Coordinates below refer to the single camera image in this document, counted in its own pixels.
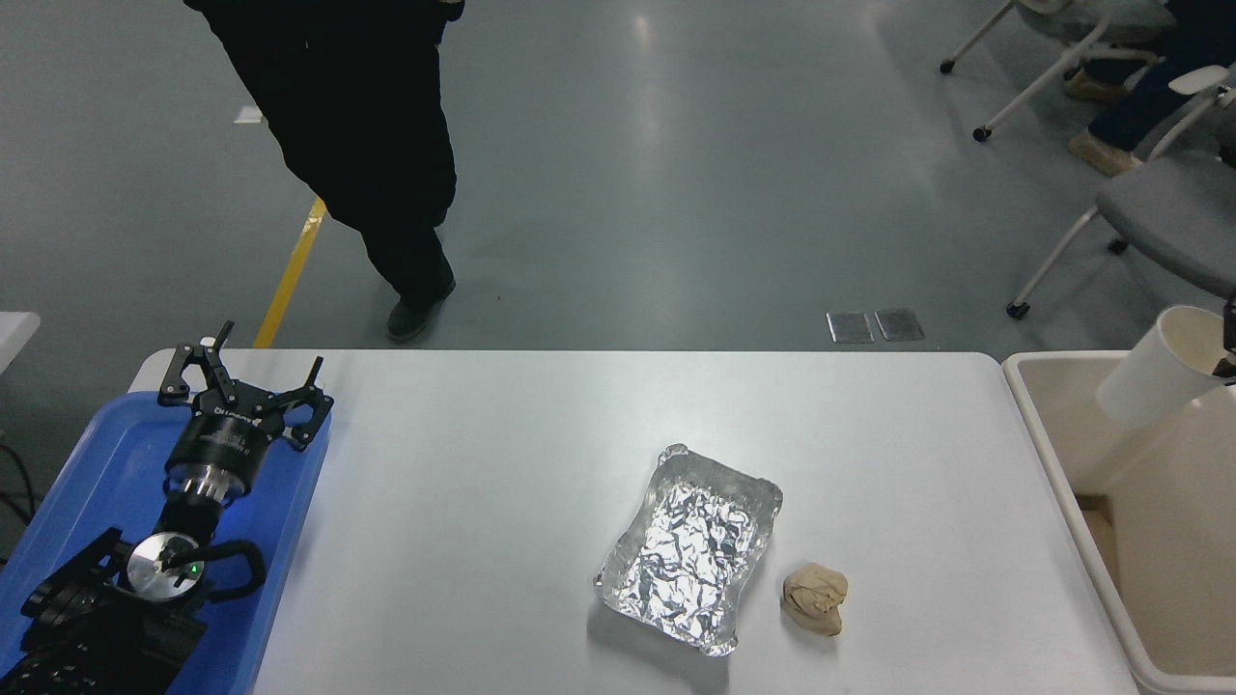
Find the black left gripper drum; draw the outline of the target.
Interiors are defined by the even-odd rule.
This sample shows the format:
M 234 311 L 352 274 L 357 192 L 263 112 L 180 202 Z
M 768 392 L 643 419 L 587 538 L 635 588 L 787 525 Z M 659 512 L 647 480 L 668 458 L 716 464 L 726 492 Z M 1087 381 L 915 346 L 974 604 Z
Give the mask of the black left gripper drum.
M 218 390 L 201 391 L 192 401 L 190 419 L 169 454 L 166 476 L 179 484 L 213 467 L 230 474 L 234 486 L 252 486 L 283 428 L 273 393 L 239 388 L 230 401 Z

